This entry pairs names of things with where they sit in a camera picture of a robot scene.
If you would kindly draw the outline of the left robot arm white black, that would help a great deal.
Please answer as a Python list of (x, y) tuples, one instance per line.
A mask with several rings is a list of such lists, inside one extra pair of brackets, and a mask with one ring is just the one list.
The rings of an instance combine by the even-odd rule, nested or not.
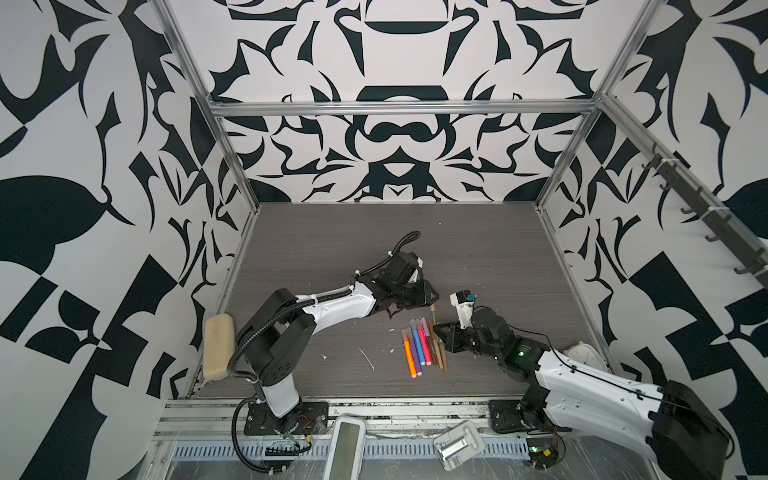
[(294, 295), (279, 289), (237, 334), (227, 373), (257, 384), (257, 397), (274, 419), (284, 422), (299, 414), (293, 371), (314, 334), (381, 312), (392, 316), (428, 307), (438, 299), (423, 274), (422, 259), (412, 252), (392, 252), (334, 290)]

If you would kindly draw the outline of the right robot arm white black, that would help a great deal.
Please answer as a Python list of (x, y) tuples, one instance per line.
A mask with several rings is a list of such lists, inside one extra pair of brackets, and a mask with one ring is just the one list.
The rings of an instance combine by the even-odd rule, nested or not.
[(596, 436), (645, 457), (670, 479), (719, 479), (733, 454), (731, 434), (680, 382), (658, 386), (590, 367), (488, 307), (475, 308), (466, 323), (441, 323), (433, 331), (447, 351), (490, 356), (526, 384), (514, 415), (518, 429)]

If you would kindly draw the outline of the pink cap brown pen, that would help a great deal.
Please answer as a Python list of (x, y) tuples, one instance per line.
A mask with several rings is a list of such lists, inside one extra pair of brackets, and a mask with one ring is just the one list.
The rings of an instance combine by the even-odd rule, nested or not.
[(424, 342), (426, 345), (427, 353), (429, 354), (429, 360), (428, 362), (432, 365), (438, 365), (439, 364), (439, 354), (435, 350), (434, 342), (432, 339), (432, 334), (430, 333), (427, 321), (425, 317), (422, 317), (421, 320), (421, 329), (422, 333), (424, 335)]

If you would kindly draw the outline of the purple highlighter pen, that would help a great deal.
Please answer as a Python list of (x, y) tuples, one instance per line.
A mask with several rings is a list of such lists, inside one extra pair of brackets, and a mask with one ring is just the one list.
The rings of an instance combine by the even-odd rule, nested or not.
[(420, 377), (422, 375), (422, 368), (420, 365), (420, 359), (418, 356), (418, 352), (416, 349), (416, 342), (414, 340), (412, 331), (410, 329), (406, 330), (406, 337), (408, 339), (409, 343), (409, 352), (410, 352), (410, 358), (412, 360), (412, 364), (414, 367), (414, 372), (416, 377)]

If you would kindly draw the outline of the orange highlighter pen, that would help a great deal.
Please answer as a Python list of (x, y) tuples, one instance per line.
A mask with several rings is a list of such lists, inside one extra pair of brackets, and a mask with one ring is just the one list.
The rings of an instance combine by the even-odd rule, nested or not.
[(407, 365), (409, 369), (409, 375), (411, 378), (417, 378), (418, 372), (415, 368), (414, 358), (411, 351), (411, 342), (409, 340), (408, 333), (405, 329), (401, 330), (401, 336), (403, 340), (404, 351), (405, 351)]

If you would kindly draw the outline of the white round timer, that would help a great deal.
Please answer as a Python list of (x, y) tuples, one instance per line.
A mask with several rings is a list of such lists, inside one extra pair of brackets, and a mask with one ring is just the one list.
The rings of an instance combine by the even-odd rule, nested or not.
[(579, 342), (576, 345), (568, 348), (565, 351), (565, 355), (572, 361), (584, 364), (590, 368), (600, 370), (602, 372), (608, 371), (608, 364), (601, 354), (590, 344)]

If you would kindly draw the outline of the white handheld tablet device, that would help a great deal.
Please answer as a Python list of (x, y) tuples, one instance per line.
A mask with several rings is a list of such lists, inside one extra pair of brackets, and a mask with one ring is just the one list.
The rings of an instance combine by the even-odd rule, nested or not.
[(333, 426), (324, 480), (357, 480), (365, 448), (367, 426), (362, 418), (342, 415)]

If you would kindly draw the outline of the beige sponge block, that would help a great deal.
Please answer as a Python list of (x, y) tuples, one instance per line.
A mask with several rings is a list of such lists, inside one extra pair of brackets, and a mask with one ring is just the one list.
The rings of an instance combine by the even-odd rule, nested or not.
[(210, 317), (204, 324), (202, 375), (206, 382), (228, 376), (228, 364), (235, 350), (234, 319), (227, 313)]

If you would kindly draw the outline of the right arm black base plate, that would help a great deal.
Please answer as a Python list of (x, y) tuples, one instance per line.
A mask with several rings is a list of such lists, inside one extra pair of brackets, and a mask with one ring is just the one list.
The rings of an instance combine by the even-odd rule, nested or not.
[(541, 426), (536, 410), (524, 400), (494, 399), (488, 409), (490, 427), (498, 434), (532, 432)]

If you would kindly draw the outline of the aluminium frame front rail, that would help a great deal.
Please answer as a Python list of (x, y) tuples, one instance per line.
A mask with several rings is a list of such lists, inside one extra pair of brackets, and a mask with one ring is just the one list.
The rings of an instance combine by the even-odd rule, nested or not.
[[(336, 398), (325, 399), (325, 413), (300, 415), (315, 433), (330, 428), (337, 417), (353, 416), (365, 421), (375, 436), (428, 436), (464, 421), (480, 433), (491, 435), (489, 397), (434, 398)], [(155, 440), (227, 439), (238, 402), (234, 399), (174, 400), (166, 403), (155, 427)]]

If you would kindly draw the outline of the grey metal bracket box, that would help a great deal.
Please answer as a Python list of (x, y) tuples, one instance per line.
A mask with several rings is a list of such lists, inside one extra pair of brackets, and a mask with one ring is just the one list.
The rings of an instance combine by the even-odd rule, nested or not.
[(485, 442), (471, 421), (464, 421), (436, 437), (433, 446), (445, 471), (452, 471), (479, 455)]

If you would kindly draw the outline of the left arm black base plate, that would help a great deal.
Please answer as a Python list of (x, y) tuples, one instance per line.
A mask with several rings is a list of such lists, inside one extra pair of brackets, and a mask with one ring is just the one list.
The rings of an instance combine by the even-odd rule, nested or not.
[(324, 433), (327, 429), (329, 404), (327, 402), (300, 401), (285, 416), (277, 417), (266, 404), (248, 406), (244, 434), (246, 436), (312, 435)]

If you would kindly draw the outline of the aluminium frame back beam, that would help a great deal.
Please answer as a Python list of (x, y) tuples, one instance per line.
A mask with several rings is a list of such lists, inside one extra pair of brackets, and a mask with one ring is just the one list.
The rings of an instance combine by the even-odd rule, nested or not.
[(336, 116), (420, 114), (585, 113), (596, 105), (589, 99), (345, 101), (345, 102), (210, 102), (216, 117)]

